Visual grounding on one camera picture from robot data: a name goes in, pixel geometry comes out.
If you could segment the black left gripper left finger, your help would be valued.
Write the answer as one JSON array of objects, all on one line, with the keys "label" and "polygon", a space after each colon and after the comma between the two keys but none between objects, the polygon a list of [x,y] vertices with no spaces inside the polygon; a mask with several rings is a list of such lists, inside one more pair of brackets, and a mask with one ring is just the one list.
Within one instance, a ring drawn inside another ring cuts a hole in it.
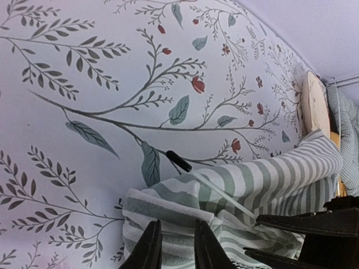
[{"label": "black left gripper left finger", "polygon": [[162,267],[162,226],[149,222],[128,259],[120,269],[160,269]]}]

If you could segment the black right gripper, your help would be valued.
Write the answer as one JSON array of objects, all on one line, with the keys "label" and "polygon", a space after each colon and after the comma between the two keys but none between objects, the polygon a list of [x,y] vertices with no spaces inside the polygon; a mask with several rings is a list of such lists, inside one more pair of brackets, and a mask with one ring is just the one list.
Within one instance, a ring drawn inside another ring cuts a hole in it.
[{"label": "black right gripper", "polygon": [[257,224],[308,234],[299,261],[252,248],[244,248],[245,255],[271,268],[358,268],[358,197],[333,198],[324,207],[325,212],[256,219]]}]

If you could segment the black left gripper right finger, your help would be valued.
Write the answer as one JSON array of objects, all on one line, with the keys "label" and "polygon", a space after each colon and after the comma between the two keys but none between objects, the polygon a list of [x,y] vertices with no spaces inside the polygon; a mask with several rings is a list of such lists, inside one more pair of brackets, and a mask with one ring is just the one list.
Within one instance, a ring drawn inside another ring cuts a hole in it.
[{"label": "black left gripper right finger", "polygon": [[208,223],[202,220],[195,222],[194,251],[195,268],[235,268]]}]

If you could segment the green striped pet tent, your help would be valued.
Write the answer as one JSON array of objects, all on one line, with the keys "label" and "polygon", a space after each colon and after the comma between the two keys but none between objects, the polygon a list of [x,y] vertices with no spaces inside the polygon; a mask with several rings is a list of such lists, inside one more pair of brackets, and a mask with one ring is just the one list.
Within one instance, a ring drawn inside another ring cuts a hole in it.
[{"label": "green striped pet tent", "polygon": [[[337,146],[315,131],[289,152],[268,159],[201,169],[207,180],[255,215],[295,216],[318,212],[335,196],[343,159]],[[262,225],[212,189],[184,174],[126,194],[122,213],[124,257],[128,257],[149,222],[162,224],[163,268],[194,268],[194,227],[207,222],[226,255],[243,268],[264,265],[244,253],[255,248],[297,258],[304,237]]]}]

